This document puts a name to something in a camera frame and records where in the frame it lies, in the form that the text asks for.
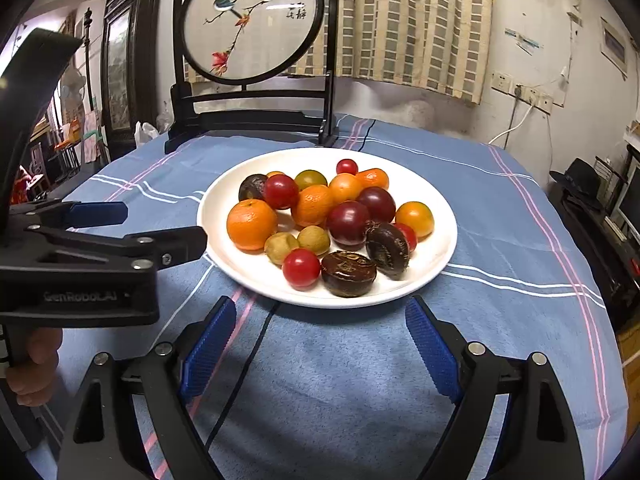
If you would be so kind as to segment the person's left hand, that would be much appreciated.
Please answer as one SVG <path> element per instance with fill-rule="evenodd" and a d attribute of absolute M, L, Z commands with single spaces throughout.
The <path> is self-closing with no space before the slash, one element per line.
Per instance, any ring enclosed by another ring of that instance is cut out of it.
<path fill-rule="evenodd" d="M 58 349 L 63 331 L 57 327 L 37 328 L 26 340 L 28 360 L 6 371 L 6 381 L 18 405 L 35 408 L 46 404 L 53 394 L 58 369 Z"/>

